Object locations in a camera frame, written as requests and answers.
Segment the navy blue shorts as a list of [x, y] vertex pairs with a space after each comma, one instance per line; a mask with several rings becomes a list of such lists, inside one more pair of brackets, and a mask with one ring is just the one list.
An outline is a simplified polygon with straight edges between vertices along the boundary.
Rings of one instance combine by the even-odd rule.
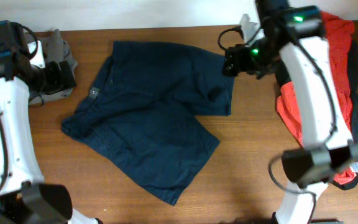
[[62, 131], [174, 205], [219, 146], [198, 117], [231, 114], [234, 80], [223, 63], [190, 45], [115, 41]]

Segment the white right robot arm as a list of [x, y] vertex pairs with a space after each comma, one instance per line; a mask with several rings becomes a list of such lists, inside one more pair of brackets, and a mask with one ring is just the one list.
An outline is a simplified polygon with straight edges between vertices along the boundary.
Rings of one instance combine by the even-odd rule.
[[329, 43], [316, 6], [291, 7], [287, 1], [259, 0], [260, 22], [247, 16], [234, 30], [243, 43], [225, 49], [223, 74], [264, 76], [282, 62], [293, 83], [301, 118], [302, 146], [272, 159], [288, 179], [272, 223], [311, 223], [316, 202], [345, 170], [358, 172], [358, 143], [341, 113], [329, 63]]

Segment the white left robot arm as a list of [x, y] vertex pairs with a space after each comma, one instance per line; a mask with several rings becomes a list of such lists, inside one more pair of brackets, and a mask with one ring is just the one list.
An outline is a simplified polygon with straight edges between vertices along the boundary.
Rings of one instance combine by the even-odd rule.
[[97, 223], [73, 208], [67, 188], [48, 184], [38, 165], [29, 100], [73, 88], [70, 64], [45, 58], [32, 31], [0, 21], [0, 223]]

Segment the folded grey shorts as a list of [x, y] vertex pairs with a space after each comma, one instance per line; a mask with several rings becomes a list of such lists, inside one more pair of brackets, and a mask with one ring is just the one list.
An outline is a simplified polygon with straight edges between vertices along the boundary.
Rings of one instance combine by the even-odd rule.
[[[42, 43], [43, 56], [45, 64], [49, 62], [67, 61], [73, 72], [75, 78], [75, 68], [78, 62], [75, 60], [70, 45], [67, 41], [63, 40], [62, 35], [58, 29], [51, 31], [47, 37], [40, 37], [39, 41]], [[29, 104], [30, 105], [44, 105], [49, 101], [57, 101], [67, 98], [71, 95], [74, 88], [60, 91], [58, 93], [43, 93], [42, 88], [40, 91], [30, 91]]]

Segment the red t-shirt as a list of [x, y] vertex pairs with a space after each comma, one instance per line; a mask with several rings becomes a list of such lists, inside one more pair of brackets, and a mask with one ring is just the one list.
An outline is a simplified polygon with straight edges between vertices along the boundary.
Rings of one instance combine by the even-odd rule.
[[[351, 88], [347, 76], [348, 53], [351, 49], [352, 37], [355, 26], [352, 21], [341, 19], [328, 12], [321, 12], [326, 31], [325, 38], [329, 42], [329, 61], [334, 80], [341, 113], [346, 125], [351, 128], [351, 115], [353, 103], [351, 100]], [[292, 136], [302, 143], [301, 118], [296, 103], [293, 83], [284, 64], [280, 64], [275, 74], [280, 87], [281, 95], [276, 101], [276, 110]]]

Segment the black garment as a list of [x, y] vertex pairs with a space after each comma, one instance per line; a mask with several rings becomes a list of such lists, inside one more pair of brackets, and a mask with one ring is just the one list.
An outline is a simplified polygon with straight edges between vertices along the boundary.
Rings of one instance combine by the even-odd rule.
[[[354, 40], [351, 42], [347, 55], [347, 76], [350, 84], [350, 98], [353, 103], [348, 126], [353, 139], [358, 142], [358, 45]], [[294, 138], [302, 142], [300, 115], [295, 93], [287, 69], [282, 62], [278, 65], [275, 78], [281, 92], [276, 102], [277, 112]]]

